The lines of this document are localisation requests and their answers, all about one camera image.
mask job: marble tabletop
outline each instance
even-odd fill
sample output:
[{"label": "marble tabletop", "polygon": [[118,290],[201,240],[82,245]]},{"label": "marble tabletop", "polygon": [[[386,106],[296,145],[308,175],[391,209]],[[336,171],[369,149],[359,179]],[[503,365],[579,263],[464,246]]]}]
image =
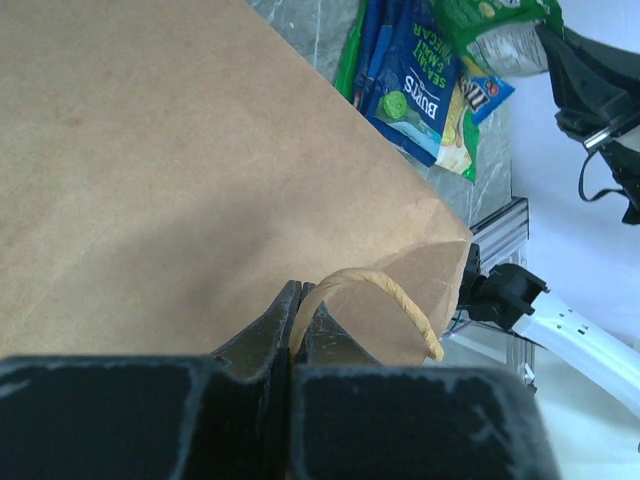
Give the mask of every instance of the marble tabletop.
[{"label": "marble tabletop", "polygon": [[[248,1],[324,78],[334,81],[360,0]],[[440,167],[409,161],[471,226],[511,201],[509,138],[508,104],[504,104],[481,125],[475,185]]]}]

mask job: blue snack bag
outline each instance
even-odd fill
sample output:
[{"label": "blue snack bag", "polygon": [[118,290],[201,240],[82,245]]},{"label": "blue snack bag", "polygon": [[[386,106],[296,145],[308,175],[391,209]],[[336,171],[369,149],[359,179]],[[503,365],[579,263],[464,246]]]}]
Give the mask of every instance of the blue snack bag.
[{"label": "blue snack bag", "polygon": [[471,109],[471,121],[474,125],[480,125],[516,91],[500,77],[477,76],[471,71],[463,73],[460,77],[460,88]]},{"label": "blue snack bag", "polygon": [[362,97],[358,105],[358,111],[365,113],[369,108],[369,102],[373,93],[374,83],[391,41],[393,40],[394,29],[398,26],[400,15],[405,4],[405,0],[386,0],[381,25],[378,31],[378,38],[371,56],[369,68],[367,69],[367,77],[362,89]]},{"label": "blue snack bag", "polygon": [[431,166],[461,71],[429,0],[405,0],[365,116],[387,140]]},{"label": "blue snack bag", "polygon": [[360,34],[360,49],[358,51],[358,61],[356,63],[356,74],[353,79],[353,106],[360,110],[360,102],[367,80],[367,72],[371,63],[371,57],[378,41],[378,32],[382,25],[382,15],[384,13],[386,0],[368,0],[367,10],[364,14],[362,32]]}]

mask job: paper bag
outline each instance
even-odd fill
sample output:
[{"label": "paper bag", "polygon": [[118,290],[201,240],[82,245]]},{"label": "paper bag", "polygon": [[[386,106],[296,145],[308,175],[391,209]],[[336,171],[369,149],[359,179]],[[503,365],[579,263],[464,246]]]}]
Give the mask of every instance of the paper bag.
[{"label": "paper bag", "polygon": [[[469,231],[244,1],[1,8],[1,356],[209,352],[344,267],[443,331]],[[329,307],[381,361],[425,357],[373,287]]]}]

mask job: black cable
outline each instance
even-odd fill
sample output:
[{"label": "black cable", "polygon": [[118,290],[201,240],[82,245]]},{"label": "black cable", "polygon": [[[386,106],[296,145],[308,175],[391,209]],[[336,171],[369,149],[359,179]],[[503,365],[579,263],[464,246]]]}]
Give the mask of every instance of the black cable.
[{"label": "black cable", "polygon": [[602,197],[606,197],[610,193],[617,193],[617,194],[622,195],[625,198],[628,198],[627,194],[624,192],[624,190],[616,190],[616,189],[613,189],[613,188],[605,188],[603,190],[600,190],[598,193],[596,193],[591,198],[588,198],[585,195],[585,193],[584,193],[584,174],[585,174],[585,171],[587,170],[587,165],[589,165],[589,162],[596,155],[596,153],[598,153],[598,150],[594,150],[593,152],[589,153],[589,155],[587,156],[587,159],[582,164],[582,170],[580,171],[580,180],[578,181],[578,195],[580,195],[580,198],[585,202],[597,202]]}]

